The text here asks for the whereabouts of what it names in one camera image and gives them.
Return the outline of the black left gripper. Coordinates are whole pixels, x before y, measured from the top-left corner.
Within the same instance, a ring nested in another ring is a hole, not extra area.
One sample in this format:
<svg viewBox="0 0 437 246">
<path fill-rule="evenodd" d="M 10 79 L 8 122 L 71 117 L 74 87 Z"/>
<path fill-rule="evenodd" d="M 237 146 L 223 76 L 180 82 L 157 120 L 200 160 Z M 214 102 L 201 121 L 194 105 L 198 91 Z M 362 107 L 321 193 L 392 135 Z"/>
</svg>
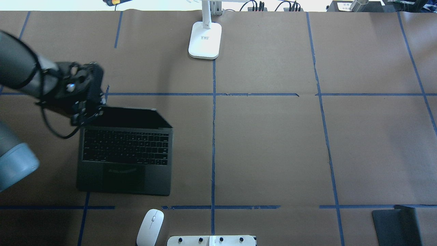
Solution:
<svg viewBox="0 0 437 246">
<path fill-rule="evenodd" d="M 101 84 L 104 70 L 96 62 L 56 63 L 58 69 L 46 69 L 45 78 L 56 85 L 45 93 L 45 109 L 70 118 L 72 126 L 83 126 L 100 115 L 104 105 Z"/>
</svg>

